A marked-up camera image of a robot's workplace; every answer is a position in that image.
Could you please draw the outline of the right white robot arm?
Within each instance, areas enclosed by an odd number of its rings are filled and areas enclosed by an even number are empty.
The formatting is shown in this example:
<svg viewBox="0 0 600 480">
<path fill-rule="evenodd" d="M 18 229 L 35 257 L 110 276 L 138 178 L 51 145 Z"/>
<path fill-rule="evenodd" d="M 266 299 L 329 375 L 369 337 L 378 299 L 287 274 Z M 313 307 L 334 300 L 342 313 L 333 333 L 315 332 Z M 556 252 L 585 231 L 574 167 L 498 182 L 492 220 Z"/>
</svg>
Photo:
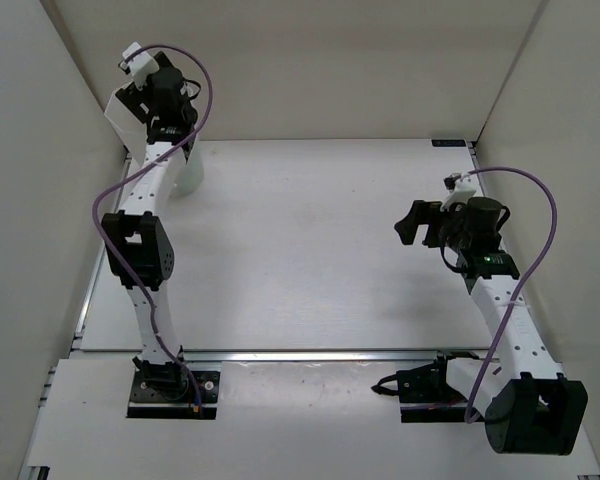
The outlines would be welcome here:
<svg viewBox="0 0 600 480">
<path fill-rule="evenodd" d="M 411 245 L 423 243 L 457 256 L 451 271 L 497 341 L 494 354 L 439 352 L 424 366 L 398 370 L 371 389 L 398 398 L 404 423 L 462 421 L 476 414 L 491 448 L 501 454 L 566 456 L 573 451 L 588 402 L 584 385 L 566 377 L 553 360 L 517 288 L 520 273 L 501 247 L 509 209 L 487 197 L 449 206 L 416 200 L 394 228 Z"/>
</svg>

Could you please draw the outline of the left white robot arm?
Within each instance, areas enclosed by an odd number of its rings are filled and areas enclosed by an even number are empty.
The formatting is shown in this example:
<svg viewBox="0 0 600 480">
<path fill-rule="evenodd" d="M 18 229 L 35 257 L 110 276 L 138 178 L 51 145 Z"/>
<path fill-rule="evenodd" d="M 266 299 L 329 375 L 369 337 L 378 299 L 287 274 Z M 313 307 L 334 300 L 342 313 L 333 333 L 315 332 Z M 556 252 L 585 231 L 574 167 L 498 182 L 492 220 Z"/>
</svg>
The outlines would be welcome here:
<svg viewBox="0 0 600 480">
<path fill-rule="evenodd" d="M 199 385 L 185 366 L 167 298 L 175 253 L 160 219 L 176 179 L 187 164 L 197 111 L 181 71 L 161 67 L 142 87 L 129 85 L 117 97 L 145 125 L 147 140 L 140 176 L 118 211 L 101 227 L 112 273 L 134 306 L 142 342 L 133 360 L 142 381 L 166 401 L 201 405 Z"/>
</svg>

